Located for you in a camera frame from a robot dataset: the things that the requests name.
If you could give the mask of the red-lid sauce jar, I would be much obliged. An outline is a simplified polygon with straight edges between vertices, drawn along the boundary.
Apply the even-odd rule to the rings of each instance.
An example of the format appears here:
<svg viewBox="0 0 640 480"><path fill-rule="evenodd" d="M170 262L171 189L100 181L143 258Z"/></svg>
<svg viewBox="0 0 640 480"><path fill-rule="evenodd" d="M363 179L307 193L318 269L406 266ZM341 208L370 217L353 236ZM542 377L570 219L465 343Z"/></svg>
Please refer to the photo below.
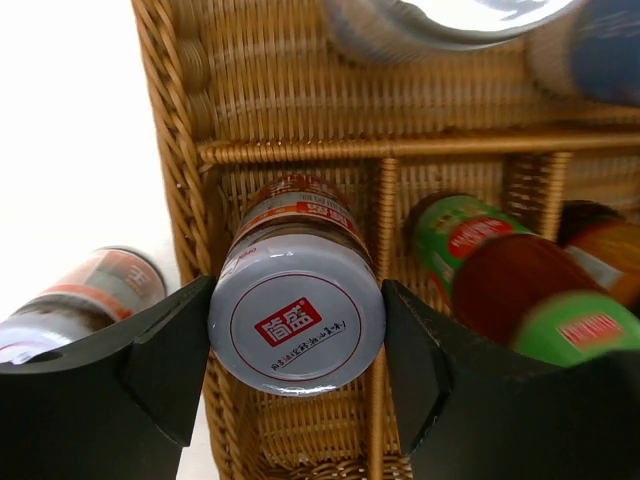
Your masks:
<svg viewBox="0 0 640 480"><path fill-rule="evenodd" d="M563 204L557 243L619 303L639 314L639 226L589 200Z"/></svg>

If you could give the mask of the grey-lid spice jar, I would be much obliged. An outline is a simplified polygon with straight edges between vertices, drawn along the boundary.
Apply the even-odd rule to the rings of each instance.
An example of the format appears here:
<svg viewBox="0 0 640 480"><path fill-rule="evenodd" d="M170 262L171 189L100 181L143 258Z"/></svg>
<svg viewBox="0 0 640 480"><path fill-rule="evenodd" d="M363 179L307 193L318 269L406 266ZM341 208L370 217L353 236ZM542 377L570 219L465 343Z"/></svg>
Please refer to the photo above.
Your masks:
<svg viewBox="0 0 640 480"><path fill-rule="evenodd" d="M373 362L386 331L381 290L344 195L288 174L252 198L211 297L220 363L262 392L315 396Z"/></svg>
<svg viewBox="0 0 640 480"><path fill-rule="evenodd" d="M23 364L138 314L167 296L156 264L102 247L1 322L1 361Z"/></svg>

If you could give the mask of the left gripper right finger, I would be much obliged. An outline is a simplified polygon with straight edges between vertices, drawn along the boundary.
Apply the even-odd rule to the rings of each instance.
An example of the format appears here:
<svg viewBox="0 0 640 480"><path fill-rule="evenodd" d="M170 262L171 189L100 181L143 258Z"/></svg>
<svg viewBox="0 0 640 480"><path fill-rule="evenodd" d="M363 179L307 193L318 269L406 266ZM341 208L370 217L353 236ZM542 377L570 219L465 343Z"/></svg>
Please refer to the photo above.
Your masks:
<svg viewBox="0 0 640 480"><path fill-rule="evenodd" d="M635 479L639 356L569 368L497 345L383 283L401 450L417 479Z"/></svg>

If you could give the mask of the yellow-cap sauce bottle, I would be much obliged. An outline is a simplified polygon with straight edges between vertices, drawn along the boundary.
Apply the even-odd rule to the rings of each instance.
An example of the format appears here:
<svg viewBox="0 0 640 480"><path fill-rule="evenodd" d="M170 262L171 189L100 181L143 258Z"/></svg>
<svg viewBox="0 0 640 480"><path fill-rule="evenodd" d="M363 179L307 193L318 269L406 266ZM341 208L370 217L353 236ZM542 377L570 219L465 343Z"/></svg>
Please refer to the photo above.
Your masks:
<svg viewBox="0 0 640 480"><path fill-rule="evenodd" d="M432 194L418 202L405 222L405 233L448 307L454 279L487 242L534 233L478 198L458 192Z"/></svg>
<svg viewBox="0 0 640 480"><path fill-rule="evenodd" d="M505 235L456 272L455 318L489 340L558 366L638 350L639 320L554 243Z"/></svg>

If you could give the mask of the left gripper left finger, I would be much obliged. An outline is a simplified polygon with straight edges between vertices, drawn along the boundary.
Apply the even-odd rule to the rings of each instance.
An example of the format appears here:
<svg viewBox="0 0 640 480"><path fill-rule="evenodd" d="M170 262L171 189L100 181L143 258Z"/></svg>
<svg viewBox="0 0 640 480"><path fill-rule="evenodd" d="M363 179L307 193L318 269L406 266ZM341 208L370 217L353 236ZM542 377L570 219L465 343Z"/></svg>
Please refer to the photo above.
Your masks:
<svg viewBox="0 0 640 480"><path fill-rule="evenodd" d="M4 479L173 479L194 429L215 280L1 367Z"/></svg>

